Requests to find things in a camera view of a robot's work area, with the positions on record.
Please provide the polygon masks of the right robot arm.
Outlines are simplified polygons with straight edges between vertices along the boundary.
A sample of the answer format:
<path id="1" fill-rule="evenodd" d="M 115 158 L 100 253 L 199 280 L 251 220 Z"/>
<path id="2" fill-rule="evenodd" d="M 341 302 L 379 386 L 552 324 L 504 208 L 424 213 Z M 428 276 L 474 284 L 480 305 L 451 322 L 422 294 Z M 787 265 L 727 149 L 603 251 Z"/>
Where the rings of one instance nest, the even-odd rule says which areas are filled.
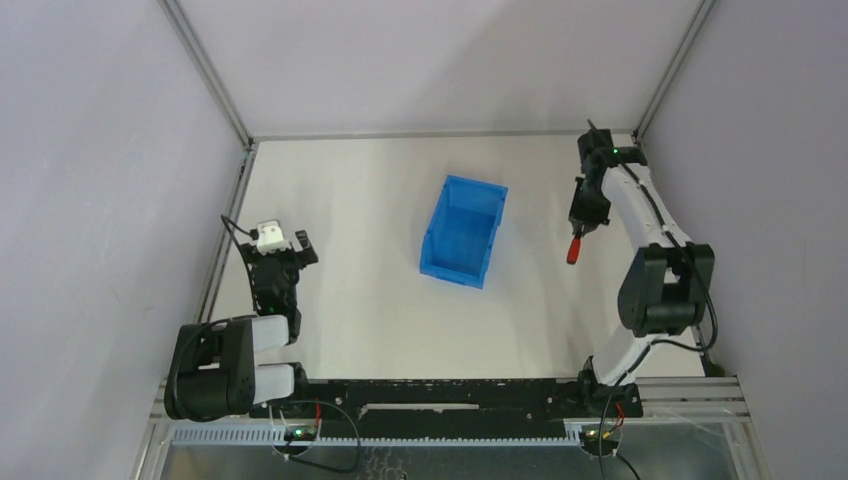
<path id="1" fill-rule="evenodd" d="M 715 263 L 711 246 L 695 243 L 672 219 L 651 171 L 635 146 L 598 146 L 582 140 L 581 175 L 569 211 L 573 238 L 567 262 L 576 264 L 583 238 L 609 223 L 616 210 L 633 248 L 617 294 L 619 324 L 581 370 L 578 402 L 592 416 L 605 415 L 634 384 L 641 364 L 658 346 L 704 353 L 680 336 L 715 315 L 709 285 Z"/>

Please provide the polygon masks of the red-handled black screwdriver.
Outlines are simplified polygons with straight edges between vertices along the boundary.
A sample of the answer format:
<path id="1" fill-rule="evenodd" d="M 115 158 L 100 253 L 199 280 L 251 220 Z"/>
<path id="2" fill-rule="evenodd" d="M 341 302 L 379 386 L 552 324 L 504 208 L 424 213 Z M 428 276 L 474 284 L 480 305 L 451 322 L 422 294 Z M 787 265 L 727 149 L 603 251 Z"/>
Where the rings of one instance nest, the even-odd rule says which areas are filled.
<path id="1" fill-rule="evenodd" d="M 573 236 L 571 243 L 568 247 L 566 262 L 568 265 L 575 265 L 578 261 L 581 249 L 581 242 L 584 235 L 584 228 L 582 225 L 578 225 L 573 228 Z"/>

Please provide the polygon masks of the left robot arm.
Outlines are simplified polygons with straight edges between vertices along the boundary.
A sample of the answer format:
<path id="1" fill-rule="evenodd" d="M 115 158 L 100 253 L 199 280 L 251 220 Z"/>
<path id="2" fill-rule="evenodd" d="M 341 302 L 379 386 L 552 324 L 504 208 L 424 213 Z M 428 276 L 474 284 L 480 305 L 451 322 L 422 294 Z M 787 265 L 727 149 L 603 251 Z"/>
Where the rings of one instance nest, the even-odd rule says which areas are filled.
<path id="1" fill-rule="evenodd" d="M 300 273 L 317 263 L 304 230 L 293 248 L 276 226 L 239 251 L 248 268 L 254 310 L 247 315 L 180 328 L 165 384 L 166 414 L 175 420 L 211 422 L 274 404 L 290 417 L 305 414 L 313 394 L 298 362 L 263 363 L 258 356 L 294 344 L 300 335 Z"/>

